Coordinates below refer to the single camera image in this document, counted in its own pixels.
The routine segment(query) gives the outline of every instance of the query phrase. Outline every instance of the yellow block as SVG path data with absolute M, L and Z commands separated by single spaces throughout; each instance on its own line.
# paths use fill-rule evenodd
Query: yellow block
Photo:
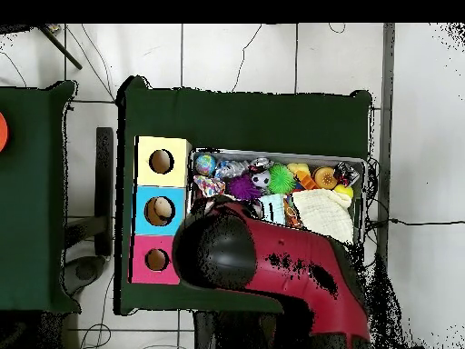
M 192 148 L 189 142 L 179 138 L 139 136 L 135 138 L 135 145 L 137 146 L 137 184 L 186 187 L 188 157 Z

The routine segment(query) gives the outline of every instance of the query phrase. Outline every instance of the blue ball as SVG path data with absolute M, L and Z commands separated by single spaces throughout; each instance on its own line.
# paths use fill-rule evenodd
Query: blue ball
M 213 174 L 216 161 L 211 155 L 200 155 L 195 161 L 195 170 L 197 173 L 204 176 L 210 176 Z

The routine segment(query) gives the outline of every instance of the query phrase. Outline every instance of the gray bin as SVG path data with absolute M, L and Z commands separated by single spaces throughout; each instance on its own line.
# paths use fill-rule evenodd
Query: gray bin
M 297 154 L 282 154 L 282 153 L 265 153 L 255 151 L 241 151 L 241 150 L 213 150 L 207 148 L 194 148 L 189 157 L 190 173 L 193 172 L 193 165 L 199 155 L 208 154 L 213 156 L 217 161 L 252 161 L 256 158 L 268 158 L 275 163 L 287 164 L 307 164 L 311 171 L 317 167 L 329 166 L 334 167 L 339 162 L 345 162 L 347 165 L 353 167 L 359 174 L 360 178 L 352 185 L 353 199 L 349 207 L 349 215 L 353 221 L 353 242 L 364 241 L 365 229 L 365 215 L 366 211 L 366 187 L 368 185 L 368 165 L 366 161 L 359 158 L 344 158 L 335 156 L 322 156 L 322 155 L 297 155 Z M 190 212 L 195 197 L 195 190 L 197 186 L 191 182 L 187 196 L 187 213 Z

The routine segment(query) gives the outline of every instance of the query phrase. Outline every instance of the blue block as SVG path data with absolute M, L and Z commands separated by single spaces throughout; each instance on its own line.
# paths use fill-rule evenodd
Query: blue block
M 145 204 L 154 197 L 165 196 L 174 204 L 174 218 L 165 226 L 154 226 L 143 215 Z M 184 219 L 185 189 L 178 187 L 137 186 L 135 197 L 135 233 L 138 235 L 174 235 Z

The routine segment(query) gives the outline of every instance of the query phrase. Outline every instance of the green table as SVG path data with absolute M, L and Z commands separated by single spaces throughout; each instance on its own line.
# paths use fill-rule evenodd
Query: green table
M 10 137 L 0 153 L 0 310 L 78 312 L 63 290 L 64 107 L 74 82 L 0 87 Z
M 367 159 L 371 96 L 214 93 L 193 89 L 150 89 L 131 76 L 118 92 L 119 108 L 115 311 L 198 309 L 282 311 L 267 297 L 179 285 L 127 282 L 133 194 L 134 137 L 187 139 L 215 147 Z

